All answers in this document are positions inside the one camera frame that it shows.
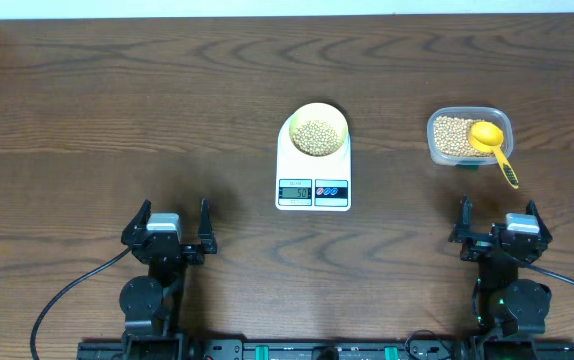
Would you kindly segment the yellow measuring scoop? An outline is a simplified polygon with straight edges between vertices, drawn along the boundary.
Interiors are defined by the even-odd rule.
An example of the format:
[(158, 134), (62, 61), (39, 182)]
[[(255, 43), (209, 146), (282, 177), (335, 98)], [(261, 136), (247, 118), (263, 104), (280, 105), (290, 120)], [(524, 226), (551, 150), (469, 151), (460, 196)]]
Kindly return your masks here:
[(476, 122), (470, 127), (468, 141), (478, 152), (492, 153), (507, 182), (512, 188), (519, 188), (518, 177), (501, 149), (504, 133), (499, 127), (491, 122)]

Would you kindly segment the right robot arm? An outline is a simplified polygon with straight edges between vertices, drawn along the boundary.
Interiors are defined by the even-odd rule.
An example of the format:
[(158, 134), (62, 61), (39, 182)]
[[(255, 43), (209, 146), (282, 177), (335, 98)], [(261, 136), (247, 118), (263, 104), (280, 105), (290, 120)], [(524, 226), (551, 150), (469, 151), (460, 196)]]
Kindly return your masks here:
[(574, 359), (574, 343), (536, 339), (545, 333), (552, 292), (542, 283), (519, 277), (548, 249), (552, 235), (536, 205), (523, 214), (508, 213), (487, 232), (472, 229), (473, 205), (467, 196), (449, 236), (462, 245), (460, 259), (478, 264), (472, 312), (479, 333), (456, 343), (455, 359)]

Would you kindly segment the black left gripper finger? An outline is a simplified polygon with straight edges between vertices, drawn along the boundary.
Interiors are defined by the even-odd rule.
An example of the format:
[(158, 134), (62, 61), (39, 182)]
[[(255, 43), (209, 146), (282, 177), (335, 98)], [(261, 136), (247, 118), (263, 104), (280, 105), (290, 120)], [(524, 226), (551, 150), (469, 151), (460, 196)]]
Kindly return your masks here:
[(218, 244), (210, 219), (209, 203), (205, 198), (201, 200), (198, 237), (204, 254), (216, 254), (218, 252)]
[(148, 238), (147, 224), (151, 216), (151, 202), (145, 200), (133, 219), (121, 234), (121, 243), (126, 246), (141, 246)]

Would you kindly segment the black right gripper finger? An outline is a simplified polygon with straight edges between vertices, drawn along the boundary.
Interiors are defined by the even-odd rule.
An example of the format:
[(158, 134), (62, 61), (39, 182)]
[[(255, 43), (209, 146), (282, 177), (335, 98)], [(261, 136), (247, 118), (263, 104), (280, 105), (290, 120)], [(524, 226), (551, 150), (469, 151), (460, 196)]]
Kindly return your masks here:
[(529, 237), (539, 243), (549, 245), (553, 236), (540, 216), (534, 200), (530, 200), (526, 205), (526, 215), (529, 217), (529, 224), (537, 227), (537, 230), (529, 231)]
[(460, 212), (448, 238), (452, 243), (471, 243), (473, 236), (471, 232), (471, 211), (472, 203), (467, 195), (460, 201)]

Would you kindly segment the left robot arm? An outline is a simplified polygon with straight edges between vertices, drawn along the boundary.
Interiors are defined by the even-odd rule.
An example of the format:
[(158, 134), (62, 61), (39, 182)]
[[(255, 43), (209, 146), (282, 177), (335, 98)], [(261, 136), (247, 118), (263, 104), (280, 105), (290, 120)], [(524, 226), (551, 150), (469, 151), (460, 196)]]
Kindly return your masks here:
[(199, 241), (182, 242), (180, 216), (153, 213), (146, 200), (124, 228), (121, 242), (148, 273), (122, 288), (119, 305), (125, 315), (121, 359), (201, 359), (201, 342), (178, 328), (178, 316), (191, 265), (202, 265), (218, 251), (209, 205), (201, 201)]

